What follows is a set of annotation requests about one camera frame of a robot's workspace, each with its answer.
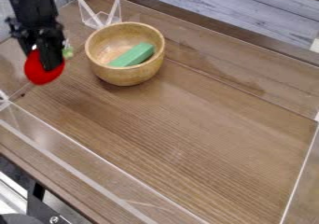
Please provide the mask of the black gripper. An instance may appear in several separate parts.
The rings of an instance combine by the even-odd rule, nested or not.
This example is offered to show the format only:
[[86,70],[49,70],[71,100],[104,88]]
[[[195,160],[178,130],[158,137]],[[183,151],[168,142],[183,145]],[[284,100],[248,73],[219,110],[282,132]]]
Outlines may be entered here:
[[36,44],[41,65],[52,71],[63,63],[65,41],[55,0],[9,0],[9,4],[15,15],[7,18],[9,34],[25,55]]

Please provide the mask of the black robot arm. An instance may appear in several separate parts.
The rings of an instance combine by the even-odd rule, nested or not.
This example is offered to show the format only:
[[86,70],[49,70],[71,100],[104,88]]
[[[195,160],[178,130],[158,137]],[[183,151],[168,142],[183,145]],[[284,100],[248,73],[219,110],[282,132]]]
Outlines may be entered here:
[[9,4],[13,10],[13,17],[5,19],[9,35],[27,55],[36,47],[41,66],[52,71],[63,64],[65,42],[55,0],[9,0]]

